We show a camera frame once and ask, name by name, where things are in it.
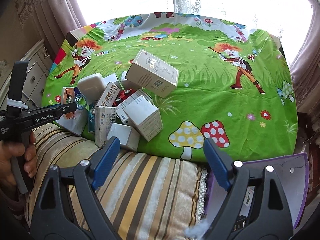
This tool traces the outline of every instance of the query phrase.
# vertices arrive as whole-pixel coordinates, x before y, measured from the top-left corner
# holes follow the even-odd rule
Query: white strap
[[[28,109],[29,108],[22,101],[16,101],[16,100],[13,100],[13,99],[10,99],[10,98],[7,98],[7,106],[13,106],[13,107],[24,108],[24,109]]]

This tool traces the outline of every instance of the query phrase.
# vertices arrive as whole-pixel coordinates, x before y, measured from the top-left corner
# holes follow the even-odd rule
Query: white polka dot
[[[192,138],[192,137],[189,137],[189,138],[187,139],[187,142],[188,142],[188,144],[193,144],[193,138]]]
[[[194,127],[191,128],[191,131],[192,131],[194,134],[197,134],[197,133],[198,133],[198,128],[194,126]]]
[[[197,136],[197,142],[202,142],[202,141],[203,141],[203,136],[198,135],[198,136]]]
[[[196,149],[200,149],[202,148],[202,144],[201,143],[195,143],[195,147]]]
[[[184,142],[186,140],[186,138],[183,136],[183,135],[180,135],[179,137],[178,137],[178,141],[179,142]]]
[[[220,127],[220,128],[218,128],[218,133],[222,135],[222,134],[224,134],[224,130]]]
[[[190,128],[185,128],[185,129],[183,129],[183,131],[185,134],[189,134],[191,132]]]

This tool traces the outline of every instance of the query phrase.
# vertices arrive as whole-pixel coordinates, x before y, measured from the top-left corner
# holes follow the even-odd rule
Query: cartoon flower
[[[208,18],[207,18],[207,19],[204,19],[203,21],[204,21],[205,23],[212,23],[212,20],[211,20],[211,19],[208,19]]]
[[[266,119],[266,120],[270,120],[270,119],[271,119],[271,115],[270,115],[269,112],[266,111],[266,110],[261,111],[260,114],[261,114],[261,117],[263,117],[263,118]]]
[[[60,96],[60,95],[56,95],[55,98],[54,98],[54,100],[55,100],[56,102],[60,103],[60,102],[61,102],[61,96]]]
[[[256,117],[253,114],[247,114],[247,119],[249,119],[250,121],[254,121],[256,120]]]

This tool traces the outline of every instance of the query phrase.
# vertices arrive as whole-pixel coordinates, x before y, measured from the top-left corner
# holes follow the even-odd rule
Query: striped fabric
[[[93,142],[53,124],[34,132],[38,173],[35,188],[27,198],[25,213],[29,224],[48,167],[52,163],[73,166],[98,149]],[[105,184],[96,193],[122,239],[185,239],[183,230],[198,222],[201,215],[205,176],[204,168],[187,161],[121,152]],[[88,229],[76,190],[73,186],[69,190],[79,225]]]

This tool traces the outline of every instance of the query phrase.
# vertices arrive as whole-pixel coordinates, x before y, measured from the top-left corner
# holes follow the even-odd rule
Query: metal screw
[[[50,170],[52,170],[52,171],[56,170],[57,168],[58,168],[58,166],[55,165],[55,164],[52,164],[52,165],[50,166]]]
[[[80,162],[80,165],[81,166],[87,166],[89,164],[89,161],[88,160],[82,160],[81,162]]]
[[[273,168],[272,166],[268,165],[268,166],[266,167],[266,170],[269,171],[269,172],[273,172],[273,171],[274,171],[274,168]]]
[[[243,163],[241,161],[234,161],[233,165],[240,168],[242,167]]]

